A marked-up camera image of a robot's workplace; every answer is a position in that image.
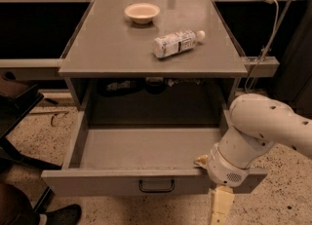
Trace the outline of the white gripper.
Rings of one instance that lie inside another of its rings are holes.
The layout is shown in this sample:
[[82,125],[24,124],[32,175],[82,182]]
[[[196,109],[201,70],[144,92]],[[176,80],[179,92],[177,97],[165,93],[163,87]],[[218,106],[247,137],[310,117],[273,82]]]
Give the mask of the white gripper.
[[252,162],[267,153],[273,145],[272,141],[254,138],[230,128],[214,144],[209,157],[202,155],[195,159],[197,167],[207,169],[210,179],[221,184],[212,191],[210,225],[225,225],[235,198],[231,187],[240,186],[249,176]]

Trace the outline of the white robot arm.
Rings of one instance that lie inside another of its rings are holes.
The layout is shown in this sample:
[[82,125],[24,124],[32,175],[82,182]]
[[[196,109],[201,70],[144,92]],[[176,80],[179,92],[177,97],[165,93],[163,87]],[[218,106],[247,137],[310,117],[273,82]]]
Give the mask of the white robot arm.
[[195,160],[212,182],[209,225],[224,225],[233,202],[233,189],[250,175],[252,162],[281,143],[312,158],[312,120],[293,112],[285,103],[261,94],[236,97],[227,114],[229,129],[206,155]]

